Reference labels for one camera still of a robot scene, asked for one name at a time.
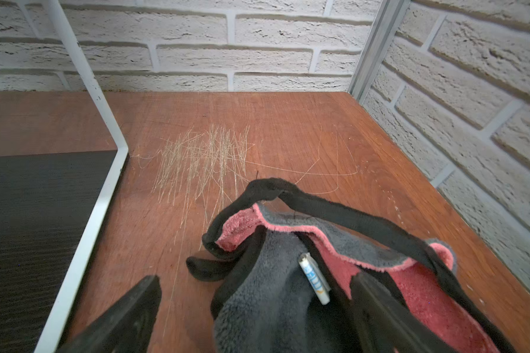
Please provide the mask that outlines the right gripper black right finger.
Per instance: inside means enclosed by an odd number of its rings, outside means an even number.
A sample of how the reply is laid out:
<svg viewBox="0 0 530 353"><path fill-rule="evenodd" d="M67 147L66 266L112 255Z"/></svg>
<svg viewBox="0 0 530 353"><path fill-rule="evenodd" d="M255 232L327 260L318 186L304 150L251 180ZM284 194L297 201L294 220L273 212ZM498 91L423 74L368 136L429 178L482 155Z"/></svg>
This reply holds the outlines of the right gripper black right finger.
<svg viewBox="0 0 530 353"><path fill-rule="evenodd" d="M350 277L351 352L455 352L371 274Z"/></svg>

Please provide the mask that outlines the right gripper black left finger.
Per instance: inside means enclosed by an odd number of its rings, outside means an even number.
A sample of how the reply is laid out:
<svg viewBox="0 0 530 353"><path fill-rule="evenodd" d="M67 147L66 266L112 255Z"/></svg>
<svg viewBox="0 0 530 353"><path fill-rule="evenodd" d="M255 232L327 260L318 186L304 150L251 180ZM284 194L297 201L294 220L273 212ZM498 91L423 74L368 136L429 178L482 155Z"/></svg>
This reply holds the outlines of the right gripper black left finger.
<svg viewBox="0 0 530 353"><path fill-rule="evenodd" d="M145 352L161 300L160 278L145 276L59 352Z"/></svg>

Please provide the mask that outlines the white two-tier bookshelf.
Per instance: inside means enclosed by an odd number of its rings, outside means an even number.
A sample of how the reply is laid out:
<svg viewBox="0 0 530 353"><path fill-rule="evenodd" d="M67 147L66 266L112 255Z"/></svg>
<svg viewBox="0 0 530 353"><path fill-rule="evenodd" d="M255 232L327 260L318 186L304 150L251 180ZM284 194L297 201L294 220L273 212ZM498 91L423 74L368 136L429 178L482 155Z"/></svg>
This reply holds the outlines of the white two-tier bookshelf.
<svg viewBox="0 0 530 353"><path fill-rule="evenodd" d="M115 146L0 156L0 352L55 352L129 148L58 1L47 15Z"/></svg>

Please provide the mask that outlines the grey and pink microfibre cloth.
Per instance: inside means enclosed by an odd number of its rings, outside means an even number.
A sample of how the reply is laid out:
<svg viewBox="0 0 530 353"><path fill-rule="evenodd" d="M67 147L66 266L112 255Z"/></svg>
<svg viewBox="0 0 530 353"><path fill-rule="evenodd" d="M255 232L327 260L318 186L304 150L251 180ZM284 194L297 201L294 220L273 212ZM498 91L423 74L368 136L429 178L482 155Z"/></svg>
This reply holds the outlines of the grey and pink microfibre cloth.
<svg viewBox="0 0 530 353"><path fill-rule="evenodd" d="M218 282L218 352L351 352L350 277L371 274L455 352L513 352L462 290L453 250L387 219L301 191L250 182L203 235L190 274Z"/></svg>

